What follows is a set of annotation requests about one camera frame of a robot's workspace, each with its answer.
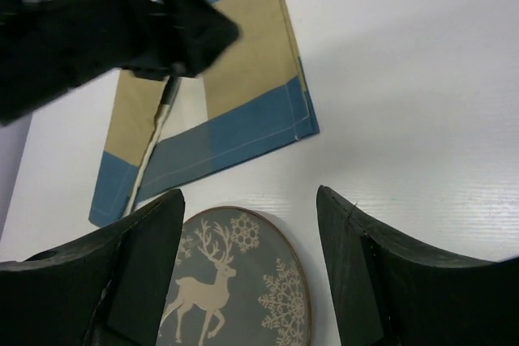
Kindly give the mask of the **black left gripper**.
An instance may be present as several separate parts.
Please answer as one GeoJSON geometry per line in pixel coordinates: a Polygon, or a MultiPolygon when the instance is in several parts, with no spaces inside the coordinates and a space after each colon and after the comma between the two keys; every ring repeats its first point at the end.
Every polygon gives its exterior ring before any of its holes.
{"type": "Polygon", "coordinates": [[[173,82],[240,36],[206,0],[1,0],[5,126],[115,68],[173,82]]]}

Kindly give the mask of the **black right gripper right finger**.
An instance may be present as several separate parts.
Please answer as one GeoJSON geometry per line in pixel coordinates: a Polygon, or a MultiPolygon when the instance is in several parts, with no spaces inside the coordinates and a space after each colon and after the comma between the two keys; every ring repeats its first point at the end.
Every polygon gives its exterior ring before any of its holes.
{"type": "Polygon", "coordinates": [[[316,207],[342,344],[517,344],[516,258],[491,262],[428,245],[327,186],[316,207]]]}

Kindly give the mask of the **grey reindeer plate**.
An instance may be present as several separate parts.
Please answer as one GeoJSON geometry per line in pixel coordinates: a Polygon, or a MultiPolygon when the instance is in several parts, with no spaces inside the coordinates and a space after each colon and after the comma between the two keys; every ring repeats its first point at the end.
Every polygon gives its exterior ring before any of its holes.
{"type": "Polygon", "coordinates": [[[158,345],[308,345],[311,302],[292,245],[256,211],[222,206],[187,220],[158,345]]]}

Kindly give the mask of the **blue and tan cloth placemat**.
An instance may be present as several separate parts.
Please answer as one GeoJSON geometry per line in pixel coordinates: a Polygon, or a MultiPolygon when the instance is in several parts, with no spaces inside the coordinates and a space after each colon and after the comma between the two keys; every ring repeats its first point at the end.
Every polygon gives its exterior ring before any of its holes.
{"type": "Polygon", "coordinates": [[[319,132],[285,0],[209,0],[241,36],[172,88],[122,71],[89,221],[319,132]]]}

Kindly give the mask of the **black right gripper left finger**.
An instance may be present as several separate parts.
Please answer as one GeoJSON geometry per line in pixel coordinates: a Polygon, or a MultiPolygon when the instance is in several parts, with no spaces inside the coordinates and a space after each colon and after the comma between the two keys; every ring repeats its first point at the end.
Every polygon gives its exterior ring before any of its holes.
{"type": "Polygon", "coordinates": [[[154,345],[182,233],[179,189],[119,221],[1,264],[3,345],[154,345]]]}

